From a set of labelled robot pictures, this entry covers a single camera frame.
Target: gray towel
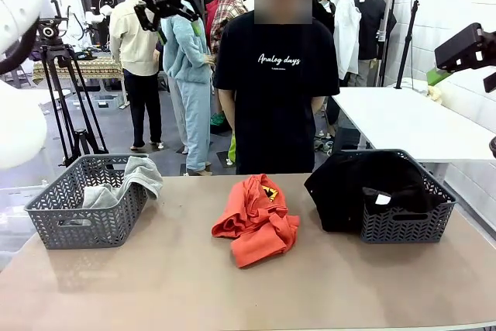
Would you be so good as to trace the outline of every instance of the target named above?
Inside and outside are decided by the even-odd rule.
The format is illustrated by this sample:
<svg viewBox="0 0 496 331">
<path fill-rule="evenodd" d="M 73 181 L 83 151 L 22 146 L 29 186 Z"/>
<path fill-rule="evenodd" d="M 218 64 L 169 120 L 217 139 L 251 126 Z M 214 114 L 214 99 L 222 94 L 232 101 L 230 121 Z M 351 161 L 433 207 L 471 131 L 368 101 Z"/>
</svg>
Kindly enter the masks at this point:
<svg viewBox="0 0 496 331">
<path fill-rule="evenodd" d="M 156 164 L 148 157 L 129 157 L 120 188 L 109 184 L 84 188 L 83 209 L 105 209 L 119 203 L 132 183 L 142 185 L 148 198 L 157 199 L 163 186 Z"/>
</svg>

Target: hand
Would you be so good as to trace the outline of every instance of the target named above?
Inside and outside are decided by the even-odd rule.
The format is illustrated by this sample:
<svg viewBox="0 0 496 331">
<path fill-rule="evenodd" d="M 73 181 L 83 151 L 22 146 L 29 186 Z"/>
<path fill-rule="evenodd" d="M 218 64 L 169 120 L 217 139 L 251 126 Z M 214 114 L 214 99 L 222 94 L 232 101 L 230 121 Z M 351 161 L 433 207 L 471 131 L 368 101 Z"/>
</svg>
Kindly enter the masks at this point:
<svg viewBox="0 0 496 331">
<path fill-rule="evenodd" d="M 214 59 L 213 56 L 211 56 L 209 54 L 204 54 L 203 55 L 203 59 L 204 59 L 204 61 L 205 61 L 206 64 L 215 66 L 215 59 Z"/>
<path fill-rule="evenodd" d="M 159 61 L 160 61 L 160 51 L 154 50 L 153 51 L 153 62 L 158 64 Z"/>
</svg>

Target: basket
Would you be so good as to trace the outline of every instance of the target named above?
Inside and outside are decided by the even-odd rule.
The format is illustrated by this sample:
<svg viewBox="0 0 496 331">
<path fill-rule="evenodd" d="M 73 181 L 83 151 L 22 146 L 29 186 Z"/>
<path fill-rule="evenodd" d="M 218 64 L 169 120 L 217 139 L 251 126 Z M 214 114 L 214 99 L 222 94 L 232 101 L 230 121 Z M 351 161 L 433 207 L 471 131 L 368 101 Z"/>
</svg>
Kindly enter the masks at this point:
<svg viewBox="0 0 496 331">
<path fill-rule="evenodd" d="M 80 157 L 26 206 L 47 249 L 108 248 L 124 244 L 147 200 L 142 185 L 132 183 L 117 205 L 103 209 L 81 206 L 85 186 L 110 184 L 117 188 L 122 184 L 129 157 L 108 154 Z"/>
<path fill-rule="evenodd" d="M 350 151 L 357 156 L 376 150 Z M 415 164 L 422 174 L 425 190 L 429 194 L 441 195 L 446 200 L 426 213 L 414 213 L 401 207 L 386 212 L 371 214 L 363 209 L 363 225 L 360 238 L 365 243 L 437 243 L 443 236 L 455 197 L 447 191 L 424 167 L 403 150 L 389 150 Z"/>
</svg>

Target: orange garment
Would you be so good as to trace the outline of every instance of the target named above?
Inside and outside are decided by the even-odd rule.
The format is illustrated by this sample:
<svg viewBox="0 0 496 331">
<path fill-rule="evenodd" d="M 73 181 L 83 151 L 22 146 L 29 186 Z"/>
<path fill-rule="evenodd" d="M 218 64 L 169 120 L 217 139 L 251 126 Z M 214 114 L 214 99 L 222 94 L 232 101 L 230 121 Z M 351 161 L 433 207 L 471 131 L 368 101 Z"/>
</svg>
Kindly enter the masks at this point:
<svg viewBox="0 0 496 331">
<path fill-rule="evenodd" d="M 262 186 L 275 189 L 271 201 Z M 298 216 L 289 216 L 279 187 L 265 174 L 250 176 L 232 187 L 213 236 L 237 238 L 231 243 L 238 267 L 288 251 L 296 241 Z"/>
</svg>

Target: white tag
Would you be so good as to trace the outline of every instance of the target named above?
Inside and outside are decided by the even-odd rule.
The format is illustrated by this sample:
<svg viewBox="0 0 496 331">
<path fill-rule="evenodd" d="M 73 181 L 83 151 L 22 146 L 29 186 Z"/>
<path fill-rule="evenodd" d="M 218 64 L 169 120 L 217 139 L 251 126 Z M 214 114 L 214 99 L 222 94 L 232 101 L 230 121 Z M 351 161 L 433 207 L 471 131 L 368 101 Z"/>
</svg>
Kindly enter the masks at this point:
<svg viewBox="0 0 496 331">
<path fill-rule="evenodd" d="M 391 200 L 391 197 L 389 195 L 379 194 L 377 196 L 375 204 L 376 205 L 387 205 L 390 200 Z"/>
</svg>

